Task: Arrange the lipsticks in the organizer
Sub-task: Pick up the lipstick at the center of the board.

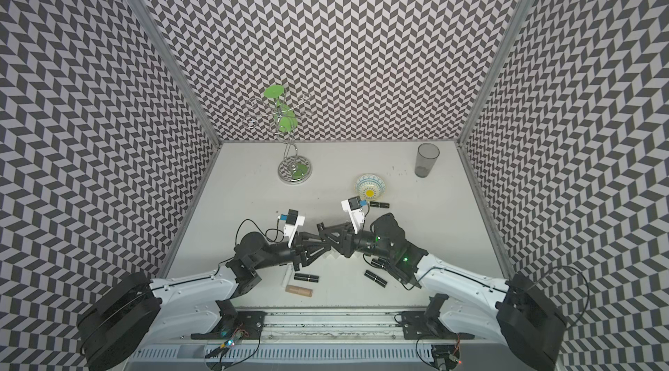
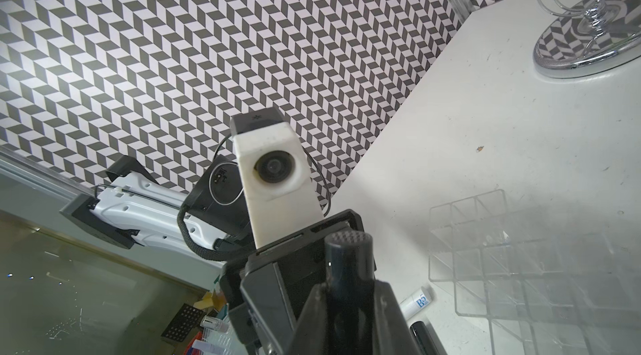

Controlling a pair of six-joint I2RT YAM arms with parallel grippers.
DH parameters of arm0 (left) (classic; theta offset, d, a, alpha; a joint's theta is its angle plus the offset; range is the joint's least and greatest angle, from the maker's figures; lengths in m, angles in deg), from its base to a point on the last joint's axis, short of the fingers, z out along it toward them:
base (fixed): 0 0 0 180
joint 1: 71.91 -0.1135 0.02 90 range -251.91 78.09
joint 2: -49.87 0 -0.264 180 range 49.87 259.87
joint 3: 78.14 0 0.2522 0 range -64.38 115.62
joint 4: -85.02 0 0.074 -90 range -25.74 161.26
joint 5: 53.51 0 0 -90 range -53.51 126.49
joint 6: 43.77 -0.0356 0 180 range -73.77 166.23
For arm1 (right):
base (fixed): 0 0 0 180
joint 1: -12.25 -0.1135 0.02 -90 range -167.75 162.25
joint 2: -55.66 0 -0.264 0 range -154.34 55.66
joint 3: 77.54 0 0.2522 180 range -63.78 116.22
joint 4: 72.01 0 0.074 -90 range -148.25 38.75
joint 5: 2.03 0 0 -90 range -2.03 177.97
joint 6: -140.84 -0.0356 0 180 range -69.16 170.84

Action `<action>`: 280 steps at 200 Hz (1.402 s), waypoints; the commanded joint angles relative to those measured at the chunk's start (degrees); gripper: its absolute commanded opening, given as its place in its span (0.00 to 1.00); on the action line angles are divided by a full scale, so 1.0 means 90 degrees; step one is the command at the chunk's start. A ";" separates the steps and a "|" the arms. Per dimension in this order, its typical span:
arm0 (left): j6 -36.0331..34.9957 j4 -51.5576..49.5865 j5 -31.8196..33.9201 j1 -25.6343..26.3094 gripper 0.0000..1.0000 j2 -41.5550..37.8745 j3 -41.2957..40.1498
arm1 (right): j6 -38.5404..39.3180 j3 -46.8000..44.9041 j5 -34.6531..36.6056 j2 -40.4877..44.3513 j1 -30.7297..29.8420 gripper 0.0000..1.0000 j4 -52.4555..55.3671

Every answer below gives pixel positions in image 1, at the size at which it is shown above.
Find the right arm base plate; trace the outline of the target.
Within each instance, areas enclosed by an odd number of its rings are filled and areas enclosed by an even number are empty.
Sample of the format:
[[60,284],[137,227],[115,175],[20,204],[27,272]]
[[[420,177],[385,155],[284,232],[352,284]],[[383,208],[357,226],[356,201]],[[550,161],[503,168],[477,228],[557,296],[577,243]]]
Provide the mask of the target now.
[[440,322],[440,312],[444,302],[449,299],[446,294],[437,294],[430,298],[430,304],[423,311],[402,311],[394,317],[395,323],[402,329],[404,339],[417,341],[431,337],[433,339],[456,339]]

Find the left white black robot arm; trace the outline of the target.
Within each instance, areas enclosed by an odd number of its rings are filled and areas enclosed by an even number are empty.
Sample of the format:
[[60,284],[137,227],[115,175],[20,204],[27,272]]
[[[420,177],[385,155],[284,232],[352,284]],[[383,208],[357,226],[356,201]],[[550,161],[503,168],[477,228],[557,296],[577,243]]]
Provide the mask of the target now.
[[109,370],[146,345],[208,334],[221,320],[224,301],[249,293],[260,282],[259,270],[308,266],[330,248],[313,233],[269,243],[253,232],[212,272],[155,280],[130,273],[78,317],[78,353],[88,369]]

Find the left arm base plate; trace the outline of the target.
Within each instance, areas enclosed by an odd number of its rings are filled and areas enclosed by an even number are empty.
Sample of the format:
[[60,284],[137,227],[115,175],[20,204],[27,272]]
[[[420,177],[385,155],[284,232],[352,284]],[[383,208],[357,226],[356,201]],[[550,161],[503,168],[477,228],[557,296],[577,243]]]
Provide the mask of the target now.
[[240,331],[242,339],[259,340],[265,325],[267,313],[261,310],[239,312],[231,301],[216,301],[219,320],[205,333],[191,334],[192,340],[231,340]]

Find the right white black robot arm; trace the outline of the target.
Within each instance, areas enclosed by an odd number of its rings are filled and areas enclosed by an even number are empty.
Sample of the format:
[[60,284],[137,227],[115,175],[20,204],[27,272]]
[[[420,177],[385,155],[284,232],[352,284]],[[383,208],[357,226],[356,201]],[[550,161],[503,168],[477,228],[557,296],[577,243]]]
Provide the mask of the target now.
[[535,370],[557,366],[568,320],[522,273],[505,280],[451,265],[407,240],[391,213],[367,231],[352,223],[319,224],[317,230],[344,257],[354,252],[378,256],[400,283],[447,296],[437,320],[448,331],[505,345]]

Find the white lip balm tube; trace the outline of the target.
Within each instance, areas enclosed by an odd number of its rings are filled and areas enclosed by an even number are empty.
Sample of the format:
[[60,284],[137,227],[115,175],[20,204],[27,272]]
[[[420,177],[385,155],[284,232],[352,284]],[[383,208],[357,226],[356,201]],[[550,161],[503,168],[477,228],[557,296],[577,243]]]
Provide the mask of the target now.
[[283,280],[282,280],[282,287],[283,288],[285,288],[289,284],[292,275],[293,275],[293,270],[288,268],[287,271],[285,272]]

